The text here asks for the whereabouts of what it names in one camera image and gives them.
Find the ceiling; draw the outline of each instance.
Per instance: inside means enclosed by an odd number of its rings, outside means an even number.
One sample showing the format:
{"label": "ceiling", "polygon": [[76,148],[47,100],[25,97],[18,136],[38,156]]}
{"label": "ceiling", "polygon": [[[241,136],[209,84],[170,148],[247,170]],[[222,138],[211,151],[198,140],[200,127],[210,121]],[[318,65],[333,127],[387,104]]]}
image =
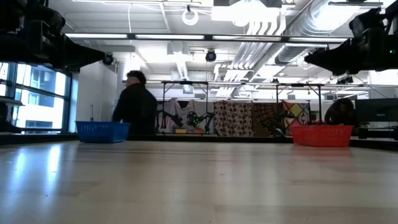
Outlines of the ceiling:
{"label": "ceiling", "polygon": [[[103,4],[100,2],[79,2],[81,0],[50,0],[50,7],[58,11],[67,22],[64,27],[65,33],[85,32],[85,33],[156,33],[156,34],[245,34],[249,26],[238,27],[229,21],[212,21],[211,7],[213,0],[201,1],[199,9],[204,13],[199,13],[199,20],[194,26],[188,26],[182,21],[182,13],[185,6],[174,6],[164,4],[164,15],[162,6],[154,4]],[[294,16],[299,13],[308,3],[308,0],[294,1],[295,7],[286,9],[286,23],[288,24]],[[335,30],[331,35],[351,36],[347,23]],[[143,41],[143,40],[79,40],[79,44],[90,46],[95,49],[112,49],[112,47],[134,46],[140,53],[145,66],[150,68],[147,72],[149,77],[153,75],[166,75],[171,71],[177,70],[177,64],[169,60],[167,54],[168,41]],[[217,63],[229,64],[236,56],[241,43],[237,42],[189,42],[189,52],[193,54],[191,60],[186,63],[188,71],[207,71],[213,72]],[[205,55],[208,49],[214,49],[217,53],[217,61],[210,63],[205,61]],[[126,61],[129,52],[115,52],[114,56],[119,61]],[[326,82],[331,77],[331,72],[322,68],[309,65],[299,60],[294,61],[290,67],[283,69],[280,77],[284,82]],[[359,76],[366,78],[366,73],[360,73]]]}

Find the black jacket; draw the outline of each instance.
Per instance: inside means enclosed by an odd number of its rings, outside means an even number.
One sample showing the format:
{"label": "black jacket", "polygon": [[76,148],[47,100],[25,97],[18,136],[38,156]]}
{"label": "black jacket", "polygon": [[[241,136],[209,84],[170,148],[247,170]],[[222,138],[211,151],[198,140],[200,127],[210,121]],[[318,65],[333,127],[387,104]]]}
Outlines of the black jacket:
{"label": "black jacket", "polygon": [[122,91],[112,120],[129,123],[130,134],[154,134],[157,101],[142,84]]}

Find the window frame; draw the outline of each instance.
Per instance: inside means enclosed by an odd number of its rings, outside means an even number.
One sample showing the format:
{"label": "window frame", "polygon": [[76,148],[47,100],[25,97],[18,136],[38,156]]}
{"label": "window frame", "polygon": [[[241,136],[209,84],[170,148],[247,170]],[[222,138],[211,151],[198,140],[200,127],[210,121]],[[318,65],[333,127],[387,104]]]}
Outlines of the window frame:
{"label": "window frame", "polygon": [[52,96],[54,98],[63,99],[63,113],[62,113],[62,127],[61,128],[21,128],[23,131],[60,131],[61,133],[67,133],[69,130],[69,114],[70,114],[70,98],[72,91],[72,73],[53,70],[55,72],[60,72],[66,76],[65,79],[65,94],[58,95],[51,91],[41,90],[39,88],[34,88],[31,86],[25,86],[17,83],[17,69],[18,63],[8,63],[8,76],[6,81],[0,80],[0,84],[6,85],[6,96],[15,98],[17,88],[21,90],[28,90],[32,93],[38,93],[42,95]]}

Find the red basket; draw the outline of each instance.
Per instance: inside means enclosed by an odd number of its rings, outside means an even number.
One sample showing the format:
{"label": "red basket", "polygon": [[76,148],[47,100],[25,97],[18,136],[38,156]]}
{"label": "red basket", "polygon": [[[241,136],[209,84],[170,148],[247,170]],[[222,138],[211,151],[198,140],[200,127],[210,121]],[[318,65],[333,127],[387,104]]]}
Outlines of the red basket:
{"label": "red basket", "polygon": [[348,147],[354,126],[313,125],[290,127],[293,141],[304,146]]}

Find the person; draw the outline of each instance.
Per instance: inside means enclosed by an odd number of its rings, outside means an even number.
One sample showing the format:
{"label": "person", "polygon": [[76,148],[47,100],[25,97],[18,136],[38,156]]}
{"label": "person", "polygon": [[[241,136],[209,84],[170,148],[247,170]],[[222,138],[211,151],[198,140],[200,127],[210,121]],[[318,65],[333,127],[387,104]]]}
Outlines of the person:
{"label": "person", "polygon": [[130,134],[155,134],[157,101],[145,88],[146,78],[140,71],[127,74],[126,89],[122,91],[113,113],[114,122],[130,124]]}
{"label": "person", "polygon": [[354,104],[348,98],[336,100],[325,114],[325,122],[328,125],[352,125],[359,126],[356,119]]}

